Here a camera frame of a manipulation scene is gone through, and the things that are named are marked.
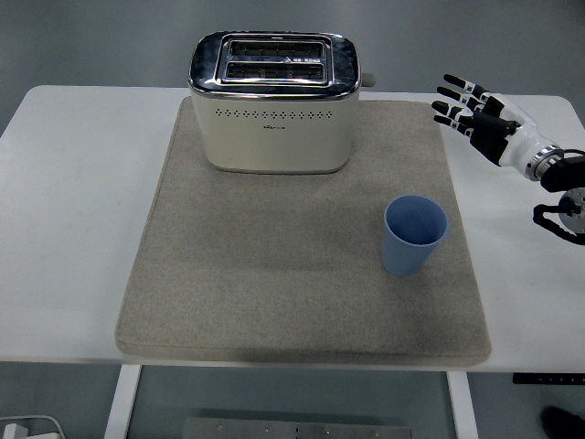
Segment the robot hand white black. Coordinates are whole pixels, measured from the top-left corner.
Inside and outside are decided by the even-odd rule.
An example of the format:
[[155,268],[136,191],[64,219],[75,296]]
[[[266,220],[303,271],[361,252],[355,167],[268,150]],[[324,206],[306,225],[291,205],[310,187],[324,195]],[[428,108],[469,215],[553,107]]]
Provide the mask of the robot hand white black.
[[434,121],[467,137],[489,162],[528,176],[536,165],[534,156],[553,145],[538,132],[536,122],[500,93],[451,74],[443,79],[454,88],[437,88],[447,100],[431,104]]

